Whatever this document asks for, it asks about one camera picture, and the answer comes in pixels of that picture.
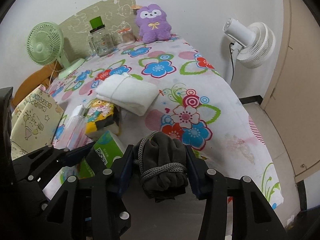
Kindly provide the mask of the clear plastic wipes pack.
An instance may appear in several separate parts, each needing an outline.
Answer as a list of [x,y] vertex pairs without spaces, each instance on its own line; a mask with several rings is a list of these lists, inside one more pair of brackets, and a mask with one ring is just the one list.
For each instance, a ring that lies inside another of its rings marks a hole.
[[86,120],[84,117],[84,105],[78,105],[72,111],[71,116],[56,144],[56,148],[69,150],[76,149],[80,146],[80,142],[84,136],[86,129]]

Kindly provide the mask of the yellow cartoon tissue pack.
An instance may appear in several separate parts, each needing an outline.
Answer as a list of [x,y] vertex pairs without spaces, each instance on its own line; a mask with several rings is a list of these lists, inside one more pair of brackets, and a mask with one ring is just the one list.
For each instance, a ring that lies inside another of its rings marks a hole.
[[111,102],[92,100],[86,111],[85,135],[97,141],[106,131],[120,134],[120,108]]

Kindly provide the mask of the cream cartoon fabric storage box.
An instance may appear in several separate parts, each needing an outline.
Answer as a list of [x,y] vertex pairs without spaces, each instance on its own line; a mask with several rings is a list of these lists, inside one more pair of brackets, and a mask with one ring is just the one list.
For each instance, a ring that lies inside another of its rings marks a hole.
[[43,85],[29,93],[12,113],[12,159],[50,145],[63,113],[64,110]]

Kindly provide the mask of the floral tablecloth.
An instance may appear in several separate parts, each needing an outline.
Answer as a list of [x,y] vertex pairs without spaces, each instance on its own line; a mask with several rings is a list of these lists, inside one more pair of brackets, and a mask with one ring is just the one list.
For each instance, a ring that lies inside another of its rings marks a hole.
[[250,176],[273,208],[283,203],[276,169],[252,118],[217,70],[179,36],[151,44],[137,42],[105,57],[95,56],[66,78],[54,80],[49,93],[65,111],[54,144],[73,109],[89,106],[96,88],[120,74],[159,89],[143,116],[120,111],[123,145],[161,131],[191,146],[197,157],[226,176]]

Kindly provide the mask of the white standing fan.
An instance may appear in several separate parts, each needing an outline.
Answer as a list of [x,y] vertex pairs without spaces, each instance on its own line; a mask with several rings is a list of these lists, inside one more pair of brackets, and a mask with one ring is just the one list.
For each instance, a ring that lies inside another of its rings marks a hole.
[[229,18],[223,26],[224,34],[231,39],[228,56],[232,74],[228,83],[234,79],[235,66],[240,62],[247,69],[260,67],[272,55],[276,46],[273,31],[263,22],[245,26],[234,18]]

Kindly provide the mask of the green tissue pack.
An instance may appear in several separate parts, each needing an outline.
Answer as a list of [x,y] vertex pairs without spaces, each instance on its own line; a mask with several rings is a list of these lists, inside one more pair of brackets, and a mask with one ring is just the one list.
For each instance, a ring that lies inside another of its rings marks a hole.
[[112,132],[106,131],[82,159],[78,168],[78,178],[95,176],[99,171],[111,168],[116,159],[124,155],[125,147]]

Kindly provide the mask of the white towel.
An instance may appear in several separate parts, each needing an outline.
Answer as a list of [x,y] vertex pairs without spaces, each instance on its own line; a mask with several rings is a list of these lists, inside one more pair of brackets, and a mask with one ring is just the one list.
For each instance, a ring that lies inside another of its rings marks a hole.
[[156,85],[131,75],[114,74],[96,88],[97,98],[111,102],[137,116],[143,116],[159,95]]

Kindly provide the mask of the green desk fan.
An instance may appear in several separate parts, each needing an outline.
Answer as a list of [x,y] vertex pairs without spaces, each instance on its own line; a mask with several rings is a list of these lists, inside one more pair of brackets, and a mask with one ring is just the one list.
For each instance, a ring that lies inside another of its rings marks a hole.
[[59,79],[64,79],[85,62],[83,58],[69,61],[64,50],[63,32],[53,22],[41,22],[33,27],[27,38],[27,53],[31,60],[39,65],[58,62],[62,67]]

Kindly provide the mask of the dark grey cloth bundle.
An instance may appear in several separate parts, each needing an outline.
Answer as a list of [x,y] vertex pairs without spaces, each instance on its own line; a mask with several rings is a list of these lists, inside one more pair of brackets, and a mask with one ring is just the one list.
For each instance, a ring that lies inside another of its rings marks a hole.
[[185,193],[187,159],[180,140],[154,131],[143,137],[133,150],[140,184],[148,198],[159,203]]

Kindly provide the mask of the cotton swab jar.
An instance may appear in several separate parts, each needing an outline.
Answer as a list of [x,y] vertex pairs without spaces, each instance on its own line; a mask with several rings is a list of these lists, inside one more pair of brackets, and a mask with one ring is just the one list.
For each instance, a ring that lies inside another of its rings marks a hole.
[[132,44],[136,41],[136,38],[132,32],[131,28],[124,28],[118,31],[119,36],[121,37],[122,44]]

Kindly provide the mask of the purple plush toy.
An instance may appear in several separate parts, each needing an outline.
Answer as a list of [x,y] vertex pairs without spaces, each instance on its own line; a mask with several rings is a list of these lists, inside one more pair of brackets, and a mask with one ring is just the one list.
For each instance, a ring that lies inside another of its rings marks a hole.
[[157,4],[138,9],[135,23],[144,43],[166,41],[171,38],[171,25],[167,22],[167,15]]

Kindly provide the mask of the glass mason jar mug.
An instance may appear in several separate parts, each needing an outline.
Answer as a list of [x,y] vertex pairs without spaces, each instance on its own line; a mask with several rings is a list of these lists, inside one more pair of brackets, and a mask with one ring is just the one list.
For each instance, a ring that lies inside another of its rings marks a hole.
[[91,42],[99,57],[106,56],[113,52],[114,44],[111,35],[106,30],[100,16],[89,21],[92,29],[90,30]]

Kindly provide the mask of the beige door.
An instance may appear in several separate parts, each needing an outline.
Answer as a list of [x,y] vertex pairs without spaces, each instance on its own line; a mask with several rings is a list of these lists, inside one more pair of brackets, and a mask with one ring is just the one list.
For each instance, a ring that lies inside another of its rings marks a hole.
[[319,25],[303,0],[283,0],[280,51],[262,108],[297,182],[319,171]]

